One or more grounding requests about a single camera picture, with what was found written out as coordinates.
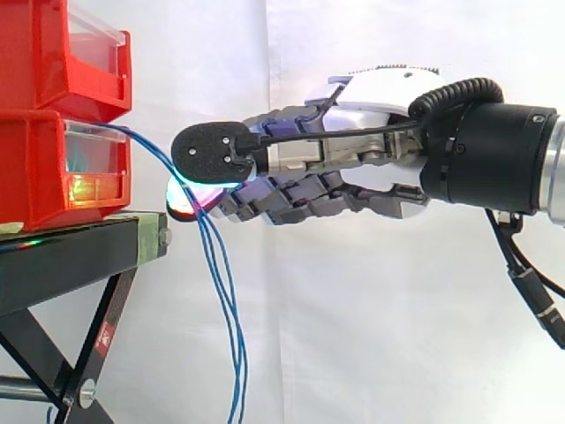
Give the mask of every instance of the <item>screw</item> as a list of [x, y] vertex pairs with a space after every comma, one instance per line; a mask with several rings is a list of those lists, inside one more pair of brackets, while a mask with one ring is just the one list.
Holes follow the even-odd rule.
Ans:
[[89, 378], [80, 386], [79, 405], [82, 409], [88, 409], [96, 400], [96, 382]]
[[173, 241], [173, 231], [169, 228], [162, 228], [159, 231], [159, 244], [161, 246], [168, 246], [171, 241]]

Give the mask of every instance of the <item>blue wire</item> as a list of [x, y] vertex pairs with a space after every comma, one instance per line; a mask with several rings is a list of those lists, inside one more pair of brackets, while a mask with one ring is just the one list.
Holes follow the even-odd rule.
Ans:
[[[172, 176], [177, 180], [177, 182], [183, 188], [183, 191], [186, 195], [186, 198], [191, 203], [192, 208], [194, 209], [197, 222], [199, 225], [200, 230], [200, 237], [202, 240], [202, 245], [204, 247], [204, 253], [207, 259], [208, 268], [210, 270], [210, 274], [214, 280], [214, 285], [216, 289], [216, 293], [218, 298], [220, 299], [220, 304], [222, 307], [222, 312], [224, 319], [226, 321], [226, 325], [228, 327], [228, 333], [230, 337], [230, 351], [231, 351], [231, 358], [234, 365], [234, 371], [236, 375], [236, 381], [234, 384], [234, 393], [232, 398], [232, 404], [230, 409], [230, 416], [228, 418], [228, 424], [231, 424], [233, 418], [235, 416], [237, 410], [237, 403], [239, 400], [239, 395], [241, 394], [241, 408], [239, 412], [239, 419], [238, 422], [241, 424], [243, 422], [244, 413], [245, 413], [245, 398], [247, 392], [247, 381], [248, 381], [248, 372], [249, 372], [249, 365], [247, 359], [247, 350], [245, 347], [245, 338], [244, 334], [239, 322], [239, 315], [237, 310], [237, 300], [236, 300], [236, 292], [235, 292], [235, 285], [233, 283], [233, 276], [231, 274], [230, 262], [228, 260], [227, 249], [223, 242], [222, 236], [218, 229], [215, 227], [214, 223], [207, 215], [206, 211], [200, 206], [194, 193], [190, 190], [189, 187], [185, 186], [185, 182], [178, 174], [175, 166], [173, 165], [172, 161], [151, 141], [145, 139], [140, 134], [136, 132], [123, 128], [120, 126], [109, 125], [109, 124], [102, 124], [101, 126], [108, 127], [111, 129], [118, 130], [126, 135], [130, 136], [132, 139], [136, 140], [142, 147], [148, 150], [152, 155], [157, 157], [163, 165], [168, 169], [168, 171], [172, 174]], [[215, 235], [215, 238], [220, 246], [220, 250], [222, 252], [222, 258], [226, 269], [226, 274], [228, 276], [228, 282], [230, 286], [230, 296], [228, 295], [225, 285], [223, 283], [222, 277], [220, 275], [220, 271], [218, 269], [218, 263], [215, 255], [215, 247], [214, 241], [212, 240], [212, 236], [210, 234], [209, 228], [212, 229], [212, 232]], [[228, 309], [233, 316], [233, 321], [236, 326], [236, 333], [237, 333], [237, 354], [235, 348], [235, 341], [233, 337], [233, 328], [231, 326], [231, 319], [228, 314]], [[240, 375], [241, 375], [241, 365], [242, 365], [242, 357], [244, 362], [244, 382], [243, 382], [243, 390], [240, 392]]]
[[51, 415], [52, 415], [52, 414], [53, 414], [53, 406], [50, 406], [50, 407], [47, 409], [47, 420], [46, 420], [47, 424], [52, 424], [52, 423], [53, 423], [53, 420], [52, 420], [52, 418], [51, 418]]

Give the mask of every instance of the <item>robotic hand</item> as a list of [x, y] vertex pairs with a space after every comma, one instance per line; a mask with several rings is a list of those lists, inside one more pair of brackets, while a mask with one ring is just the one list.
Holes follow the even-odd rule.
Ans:
[[[206, 209], [239, 221], [299, 223], [364, 208], [402, 219], [430, 199], [484, 208], [511, 280], [565, 348], [565, 321], [545, 287], [565, 291], [512, 239], [539, 211], [565, 224], [564, 124], [555, 109], [504, 103], [489, 79], [445, 85], [435, 69], [392, 65], [332, 77], [302, 107], [186, 128], [171, 154]], [[355, 184], [367, 169], [377, 187]], [[182, 193], [169, 185], [168, 210], [190, 221]]]

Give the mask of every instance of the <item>black metal stand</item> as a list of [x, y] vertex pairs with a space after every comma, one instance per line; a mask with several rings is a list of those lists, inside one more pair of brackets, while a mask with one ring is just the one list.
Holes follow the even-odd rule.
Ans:
[[[137, 267], [164, 256], [169, 238], [166, 216], [157, 213], [0, 237], [0, 345], [29, 376], [0, 377], [0, 398], [51, 403], [56, 424], [113, 423], [96, 400], [96, 384]], [[72, 367], [28, 308], [108, 277]]]

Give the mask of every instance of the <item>white backdrop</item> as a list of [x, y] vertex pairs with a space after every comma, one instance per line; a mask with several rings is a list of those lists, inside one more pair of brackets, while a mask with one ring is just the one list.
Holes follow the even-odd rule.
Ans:
[[[332, 73], [386, 63], [492, 77], [509, 102], [565, 110], [557, 1], [80, 3], [132, 32], [135, 109], [122, 122], [163, 148], [185, 126], [297, 104]], [[163, 210], [165, 171], [138, 148], [134, 171], [133, 206]], [[228, 415], [228, 338], [200, 238], [171, 226], [170, 253], [140, 269], [102, 374], [118, 424]], [[479, 209], [435, 202], [405, 222], [360, 213], [220, 230], [250, 353], [247, 424], [563, 423], [565, 354], [512, 288]], [[562, 229], [541, 216], [520, 242], [565, 282]], [[101, 291], [34, 309], [69, 360]], [[40, 423], [44, 411], [0, 404], [3, 422]]]

